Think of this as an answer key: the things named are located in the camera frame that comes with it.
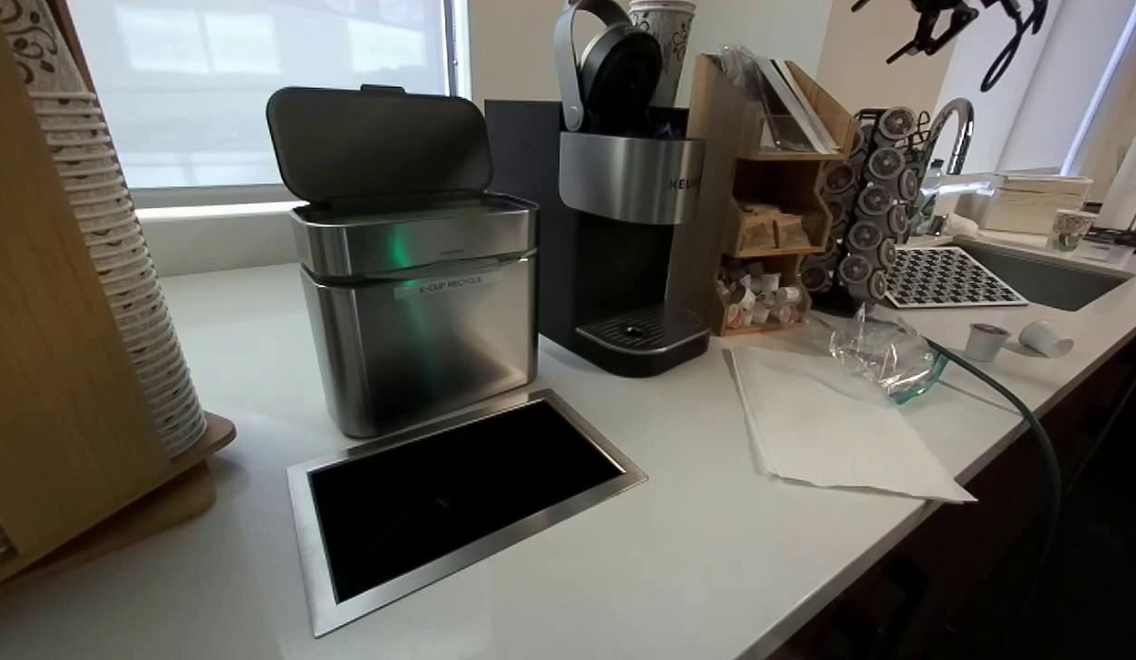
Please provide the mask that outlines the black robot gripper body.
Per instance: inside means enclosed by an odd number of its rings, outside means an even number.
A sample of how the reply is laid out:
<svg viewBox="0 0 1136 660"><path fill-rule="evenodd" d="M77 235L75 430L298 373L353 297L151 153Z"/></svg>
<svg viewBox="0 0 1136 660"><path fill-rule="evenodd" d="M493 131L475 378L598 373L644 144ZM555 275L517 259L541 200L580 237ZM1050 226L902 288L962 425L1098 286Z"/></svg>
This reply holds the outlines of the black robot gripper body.
<svg viewBox="0 0 1136 660"><path fill-rule="evenodd" d="M1043 23L1050 0L946 0L949 10L1001 9L1012 23Z"/></svg>

